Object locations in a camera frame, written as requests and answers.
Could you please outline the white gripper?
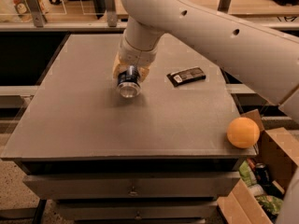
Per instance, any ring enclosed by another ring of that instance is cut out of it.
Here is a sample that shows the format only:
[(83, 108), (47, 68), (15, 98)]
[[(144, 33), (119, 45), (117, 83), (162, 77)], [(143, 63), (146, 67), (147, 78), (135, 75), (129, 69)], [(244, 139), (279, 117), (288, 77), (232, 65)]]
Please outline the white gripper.
[(127, 41), (126, 36), (123, 35), (112, 67), (113, 77), (117, 78), (120, 73), (127, 69), (128, 65), (136, 65), (138, 66), (138, 80), (143, 82), (150, 72), (150, 68), (147, 65), (154, 62), (156, 53), (156, 46), (152, 49), (135, 48)]

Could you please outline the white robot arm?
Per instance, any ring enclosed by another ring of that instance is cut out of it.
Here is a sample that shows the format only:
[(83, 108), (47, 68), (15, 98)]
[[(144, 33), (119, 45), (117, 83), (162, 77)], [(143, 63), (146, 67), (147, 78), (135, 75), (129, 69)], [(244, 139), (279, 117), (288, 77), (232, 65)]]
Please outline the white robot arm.
[(149, 73), (169, 33), (299, 121), (299, 38), (189, 0), (121, 0), (129, 20), (113, 76), (129, 66)]

